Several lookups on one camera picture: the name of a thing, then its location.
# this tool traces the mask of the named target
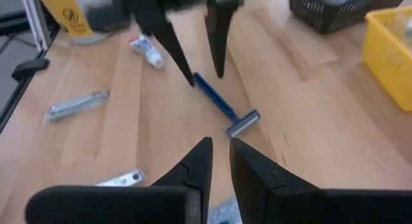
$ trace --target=toothpaste tube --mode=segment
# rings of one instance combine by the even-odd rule
[[[155,68],[164,67],[164,61],[159,51],[150,43],[149,38],[141,34],[138,38],[129,41],[130,46],[146,57],[146,60]]]

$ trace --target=yellow caution sign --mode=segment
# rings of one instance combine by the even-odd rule
[[[94,35],[76,0],[41,0],[54,19],[63,25],[71,38]]]

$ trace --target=wooden surface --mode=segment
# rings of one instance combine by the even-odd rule
[[[247,0],[219,80],[203,14],[170,18],[192,70],[239,114],[261,113],[241,139],[318,187],[412,189],[412,116],[363,65],[365,24],[322,37],[292,17],[287,0]],[[163,48],[164,70],[133,53],[127,40],[137,35],[133,27],[80,47],[59,34],[48,70],[34,77],[0,135],[0,223],[24,223],[28,198],[51,185],[93,185],[137,167],[149,185],[204,136],[214,142],[210,206],[234,197],[230,122]],[[53,104],[99,89],[111,90],[106,105],[57,123],[44,118]]]

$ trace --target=yellow basket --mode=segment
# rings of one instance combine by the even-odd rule
[[[412,19],[412,7],[370,12],[363,60],[404,111],[412,111],[412,50],[399,29],[399,14]]]

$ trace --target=black basket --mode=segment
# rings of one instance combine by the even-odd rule
[[[336,32],[364,20],[376,9],[398,6],[403,0],[289,0],[294,15],[321,34]]]

